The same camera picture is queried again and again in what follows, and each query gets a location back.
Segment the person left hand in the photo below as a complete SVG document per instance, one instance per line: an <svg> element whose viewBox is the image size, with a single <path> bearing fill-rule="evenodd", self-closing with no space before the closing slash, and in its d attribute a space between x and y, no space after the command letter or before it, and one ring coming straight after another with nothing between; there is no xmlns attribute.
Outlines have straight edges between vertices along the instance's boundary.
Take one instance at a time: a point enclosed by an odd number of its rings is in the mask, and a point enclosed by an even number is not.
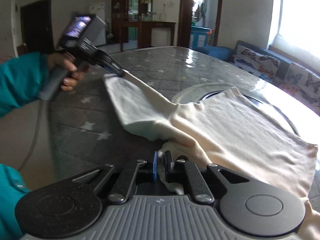
<svg viewBox="0 0 320 240"><path fill-rule="evenodd" d="M49 78L57 69L64 69L71 75L65 77L60 85L60 88L65 91L71 91L76 84L84 78L84 74L89 72L89 64L84 64L80 69L74 64L75 58L68 53L53 53L48 55L47 64L49 71Z"/></svg>

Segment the teal sleeve left forearm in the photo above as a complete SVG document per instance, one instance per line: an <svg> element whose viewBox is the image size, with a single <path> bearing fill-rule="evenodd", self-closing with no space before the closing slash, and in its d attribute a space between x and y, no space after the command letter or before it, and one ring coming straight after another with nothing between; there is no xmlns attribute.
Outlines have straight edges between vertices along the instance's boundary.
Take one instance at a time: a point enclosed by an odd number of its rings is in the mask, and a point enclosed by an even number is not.
<svg viewBox="0 0 320 240"><path fill-rule="evenodd" d="M1 117L37 99L49 80L48 55L25 54L1 64Z"/></svg>

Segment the teal sleeve right forearm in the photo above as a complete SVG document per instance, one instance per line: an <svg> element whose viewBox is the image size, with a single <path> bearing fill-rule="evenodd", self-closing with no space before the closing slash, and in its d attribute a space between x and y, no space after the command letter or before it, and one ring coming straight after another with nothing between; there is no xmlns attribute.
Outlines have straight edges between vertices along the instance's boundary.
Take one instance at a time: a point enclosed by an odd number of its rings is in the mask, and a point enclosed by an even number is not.
<svg viewBox="0 0 320 240"><path fill-rule="evenodd" d="M17 170L3 164L0 183L1 239L20 239L23 234L15 217L15 207L30 190Z"/></svg>

